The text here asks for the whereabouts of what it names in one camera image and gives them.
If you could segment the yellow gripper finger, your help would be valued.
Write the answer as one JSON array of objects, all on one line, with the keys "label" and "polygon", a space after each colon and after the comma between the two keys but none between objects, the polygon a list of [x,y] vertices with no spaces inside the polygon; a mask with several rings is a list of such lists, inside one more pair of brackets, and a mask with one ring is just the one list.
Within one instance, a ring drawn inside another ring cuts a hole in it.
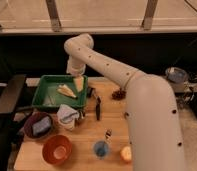
[{"label": "yellow gripper finger", "polygon": [[76,86],[76,90],[78,92],[81,92],[83,90],[83,85],[84,85],[84,77],[79,76],[74,78],[74,84]]}]

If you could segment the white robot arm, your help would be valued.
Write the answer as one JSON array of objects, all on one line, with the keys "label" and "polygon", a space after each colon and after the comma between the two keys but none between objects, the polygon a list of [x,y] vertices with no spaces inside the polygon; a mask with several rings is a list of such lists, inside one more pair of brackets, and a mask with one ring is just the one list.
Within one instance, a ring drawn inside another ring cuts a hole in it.
[{"label": "white robot arm", "polygon": [[170,84],[93,50],[91,35],[65,41],[67,71],[87,66],[126,91],[127,123],[134,171],[188,171],[176,98]]}]

